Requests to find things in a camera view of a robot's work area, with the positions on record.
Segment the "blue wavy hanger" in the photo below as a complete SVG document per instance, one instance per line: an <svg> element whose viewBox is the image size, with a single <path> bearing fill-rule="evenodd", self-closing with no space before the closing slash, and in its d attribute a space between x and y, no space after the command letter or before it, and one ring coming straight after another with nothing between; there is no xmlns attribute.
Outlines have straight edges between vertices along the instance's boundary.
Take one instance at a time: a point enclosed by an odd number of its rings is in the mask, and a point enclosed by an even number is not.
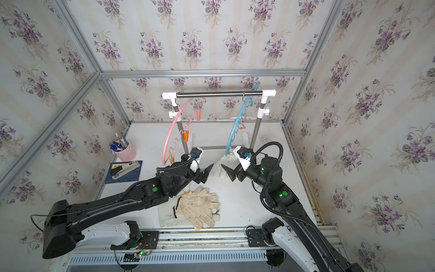
<svg viewBox="0 0 435 272"><path fill-rule="evenodd" d="M233 127L232 127L231 132L230 132L230 136L229 136L228 141L227 141L224 157L226 157L230 154L232 142L234 141L236 134L240 130L240 126L243 125L243 122L245 120L244 115L246 115L247 108L251 105L251 102L252 102L251 96L248 96L246 99L243 99L243 104L239 110L238 115L236 116L236 119L233 123Z"/></svg>

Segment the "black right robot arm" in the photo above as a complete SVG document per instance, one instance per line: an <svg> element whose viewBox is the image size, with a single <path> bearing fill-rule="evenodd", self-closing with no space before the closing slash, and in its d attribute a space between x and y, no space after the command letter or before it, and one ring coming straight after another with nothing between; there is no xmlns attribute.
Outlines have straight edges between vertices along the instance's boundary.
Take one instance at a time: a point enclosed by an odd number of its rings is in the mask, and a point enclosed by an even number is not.
<svg viewBox="0 0 435 272"><path fill-rule="evenodd" d="M245 179L261 186L262 206L275 216L262 225L266 244L280 247L305 272L360 272L325 238L312 222L296 193L284 182L280 167L284 148L269 142L257 151L238 146L222 161L231 181Z"/></svg>

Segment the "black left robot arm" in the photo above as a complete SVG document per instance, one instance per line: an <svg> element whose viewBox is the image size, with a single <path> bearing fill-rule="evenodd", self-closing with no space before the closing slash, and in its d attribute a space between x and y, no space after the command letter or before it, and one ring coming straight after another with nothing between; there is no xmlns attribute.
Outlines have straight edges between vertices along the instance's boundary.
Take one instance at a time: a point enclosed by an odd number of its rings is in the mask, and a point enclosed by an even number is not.
<svg viewBox="0 0 435 272"><path fill-rule="evenodd" d="M191 181L205 183L213 168L191 170L197 161L190 159L173 166L157 168L156 176L137 181L124 192L81 204L69 204L67 200L56 202L44 222L44 259L52 259L71 252L85 239L82 233L102 221L121 214L149 209L163 204L176 196Z"/></svg>

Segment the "beige glove black cuff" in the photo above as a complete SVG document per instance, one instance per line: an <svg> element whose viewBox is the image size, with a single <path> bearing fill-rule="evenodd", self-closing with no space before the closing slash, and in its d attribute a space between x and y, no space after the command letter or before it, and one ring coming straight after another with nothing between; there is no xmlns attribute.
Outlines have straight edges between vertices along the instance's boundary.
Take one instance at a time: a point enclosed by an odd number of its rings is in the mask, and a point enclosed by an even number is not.
<svg viewBox="0 0 435 272"><path fill-rule="evenodd" d="M204 226L215 226L217 216L214 213L219 208L217 195L210 193L208 188L200 186L179 198L174 207L174 215L177 218L186 218L196 230L201 230Z"/></svg>

